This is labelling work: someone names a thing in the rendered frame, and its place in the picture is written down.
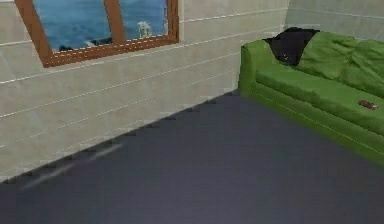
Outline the brown framed window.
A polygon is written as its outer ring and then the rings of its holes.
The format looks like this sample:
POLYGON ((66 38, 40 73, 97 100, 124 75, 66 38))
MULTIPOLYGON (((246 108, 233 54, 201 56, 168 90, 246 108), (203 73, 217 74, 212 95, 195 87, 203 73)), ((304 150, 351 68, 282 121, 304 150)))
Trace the brown framed window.
POLYGON ((14 0, 45 68, 179 42, 179 0, 14 0))

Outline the black cushion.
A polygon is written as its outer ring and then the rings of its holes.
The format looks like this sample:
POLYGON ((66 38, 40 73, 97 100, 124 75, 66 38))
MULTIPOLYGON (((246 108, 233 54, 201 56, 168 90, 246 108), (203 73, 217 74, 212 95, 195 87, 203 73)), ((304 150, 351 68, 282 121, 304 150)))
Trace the black cushion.
POLYGON ((309 41, 318 33, 315 29, 290 27, 275 37, 266 38, 275 58, 289 66, 297 66, 309 41))

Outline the green sofa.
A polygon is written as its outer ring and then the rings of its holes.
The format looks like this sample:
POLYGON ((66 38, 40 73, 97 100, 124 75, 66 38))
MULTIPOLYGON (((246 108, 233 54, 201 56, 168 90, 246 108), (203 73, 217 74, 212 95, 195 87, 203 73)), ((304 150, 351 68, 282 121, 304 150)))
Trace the green sofa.
POLYGON ((384 166, 384 42, 318 30, 289 66, 265 39, 241 46, 240 94, 384 166))

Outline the dark red remote control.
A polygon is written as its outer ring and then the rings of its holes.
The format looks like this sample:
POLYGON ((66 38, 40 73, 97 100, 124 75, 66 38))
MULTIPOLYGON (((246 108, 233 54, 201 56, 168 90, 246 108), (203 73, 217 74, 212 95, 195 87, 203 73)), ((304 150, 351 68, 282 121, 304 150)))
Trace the dark red remote control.
POLYGON ((368 102, 366 100, 359 100, 358 104, 370 110, 376 110, 378 108, 377 105, 375 105, 372 102, 368 102))

